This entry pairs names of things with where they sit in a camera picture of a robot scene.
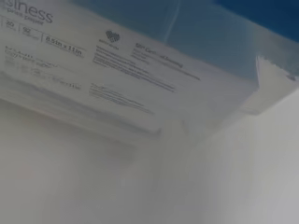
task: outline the box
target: box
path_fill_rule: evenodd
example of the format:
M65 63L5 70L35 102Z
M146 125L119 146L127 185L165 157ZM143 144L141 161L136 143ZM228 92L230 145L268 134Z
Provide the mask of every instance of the box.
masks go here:
M214 127L258 88L250 23L211 1L123 2L2 0L0 97L123 139Z

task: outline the white box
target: white box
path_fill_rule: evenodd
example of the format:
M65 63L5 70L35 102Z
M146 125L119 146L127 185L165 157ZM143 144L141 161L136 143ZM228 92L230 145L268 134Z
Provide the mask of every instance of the white box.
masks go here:
M214 127L257 89L69 1L2 0L0 12L0 97L89 130Z

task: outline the label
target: label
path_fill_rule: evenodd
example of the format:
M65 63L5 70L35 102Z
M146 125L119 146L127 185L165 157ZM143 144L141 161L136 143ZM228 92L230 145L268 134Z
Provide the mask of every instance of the label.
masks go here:
M94 109L145 125L187 118L223 81L218 69L67 1L0 8L0 68Z

